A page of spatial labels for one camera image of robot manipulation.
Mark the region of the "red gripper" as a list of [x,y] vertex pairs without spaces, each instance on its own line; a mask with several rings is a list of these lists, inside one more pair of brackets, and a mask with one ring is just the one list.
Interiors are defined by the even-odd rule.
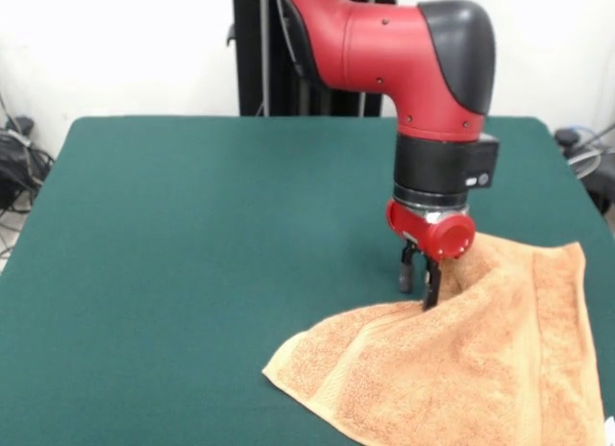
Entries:
[[402,293],[413,290],[416,248],[427,257],[423,311],[430,310],[438,303],[441,286],[442,273],[437,261],[462,256],[474,241],[476,225],[469,215],[460,211],[419,214],[394,200],[388,203],[386,217],[392,231],[407,240],[398,276]]

